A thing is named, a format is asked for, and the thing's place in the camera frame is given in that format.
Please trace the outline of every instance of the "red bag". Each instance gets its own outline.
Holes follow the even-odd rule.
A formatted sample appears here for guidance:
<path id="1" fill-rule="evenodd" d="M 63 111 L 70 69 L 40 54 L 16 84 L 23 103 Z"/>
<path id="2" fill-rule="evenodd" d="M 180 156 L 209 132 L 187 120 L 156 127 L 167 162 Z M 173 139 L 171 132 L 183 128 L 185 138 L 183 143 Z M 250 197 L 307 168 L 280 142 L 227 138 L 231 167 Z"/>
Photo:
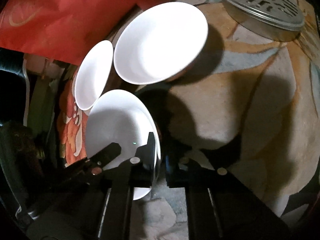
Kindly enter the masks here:
<path id="1" fill-rule="evenodd" d="M 134 0 L 9 0 L 0 47 L 80 65 Z"/>

